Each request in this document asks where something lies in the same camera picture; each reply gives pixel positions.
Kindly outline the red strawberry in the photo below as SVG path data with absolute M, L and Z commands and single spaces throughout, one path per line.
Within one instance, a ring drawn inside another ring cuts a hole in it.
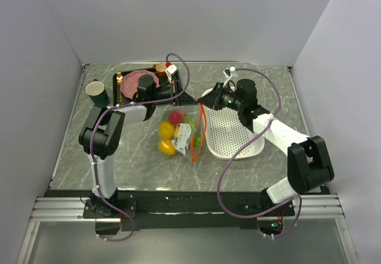
M 168 121 L 173 125 L 178 125 L 184 122 L 185 115 L 180 110 L 172 110 L 168 114 Z

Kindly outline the green star fruit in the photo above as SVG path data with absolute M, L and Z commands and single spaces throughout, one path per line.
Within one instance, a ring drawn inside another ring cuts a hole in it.
M 184 122 L 189 124 L 192 128 L 196 127 L 196 122 L 193 116 L 190 116 L 190 115 L 185 116 Z

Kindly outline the clear zip top bag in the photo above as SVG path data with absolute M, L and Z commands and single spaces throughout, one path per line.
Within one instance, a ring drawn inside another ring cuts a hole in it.
M 180 106 L 175 107 L 173 109 L 168 109 L 167 111 L 172 110 L 180 110 L 184 113 L 185 116 L 190 115 L 193 116 L 196 122 L 196 127 L 192 128 L 189 124 L 183 122 L 180 124 L 180 130 L 178 138 L 174 137 L 171 140 L 174 148 L 176 149 L 176 154 L 181 154 L 186 157 L 191 163 L 195 163 L 201 153 L 201 149 L 203 147 L 205 141 L 205 133 L 207 127 L 207 121 L 205 117 L 205 111 L 202 105 L 194 105 L 194 106 Z M 191 151 L 185 151 L 184 146 L 187 142 L 192 142 L 195 136 L 201 138 L 201 143 L 198 147 L 193 145 L 193 149 Z

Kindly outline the yellow orange fruit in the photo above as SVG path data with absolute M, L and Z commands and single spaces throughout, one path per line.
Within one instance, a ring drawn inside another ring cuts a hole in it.
M 158 127 L 158 135 L 161 139 L 170 140 L 174 137 L 175 126 L 168 121 L 162 122 Z

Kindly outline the green round cabbage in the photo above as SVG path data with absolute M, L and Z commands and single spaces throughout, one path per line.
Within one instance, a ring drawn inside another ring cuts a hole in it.
M 161 119 L 162 122 L 169 122 L 169 115 L 170 115 L 170 111 L 165 112 Z

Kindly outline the yellow corn cob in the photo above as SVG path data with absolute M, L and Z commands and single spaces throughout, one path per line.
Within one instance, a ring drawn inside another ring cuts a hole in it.
M 180 124 L 176 125 L 175 131 L 174 131 L 174 138 L 177 139 L 179 135 L 180 130 Z

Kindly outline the green grape bunch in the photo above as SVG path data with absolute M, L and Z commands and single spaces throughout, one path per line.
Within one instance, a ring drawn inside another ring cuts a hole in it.
M 200 143 L 201 143 L 201 138 L 198 137 L 198 136 L 195 136 L 194 139 L 193 139 L 193 145 L 195 147 L 198 147 L 200 145 Z

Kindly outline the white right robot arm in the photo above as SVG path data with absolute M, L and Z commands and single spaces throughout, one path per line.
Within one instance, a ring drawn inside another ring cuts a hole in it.
M 305 194 L 335 177 L 326 142 L 320 136 L 309 137 L 280 122 L 257 99 L 253 80 L 238 80 L 232 90 L 224 83 L 198 99 L 209 109 L 229 108 L 237 112 L 239 121 L 249 131 L 263 137 L 280 149 L 287 157 L 286 177 L 264 190 L 260 207 L 266 215 L 276 214 L 283 201 Z

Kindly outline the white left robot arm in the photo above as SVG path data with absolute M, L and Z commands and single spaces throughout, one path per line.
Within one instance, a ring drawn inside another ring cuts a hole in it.
M 151 118 L 157 104 L 171 102 L 186 94 L 185 85 L 177 94 L 162 94 L 150 74 L 139 77 L 136 97 L 131 102 L 108 106 L 108 95 L 102 82 L 95 80 L 86 86 L 86 93 L 94 106 L 80 131 L 79 144 L 87 154 L 92 168 L 92 193 L 100 198 L 97 211 L 104 217 L 112 217 L 118 211 L 114 181 L 113 155 L 115 154 L 125 125 Z

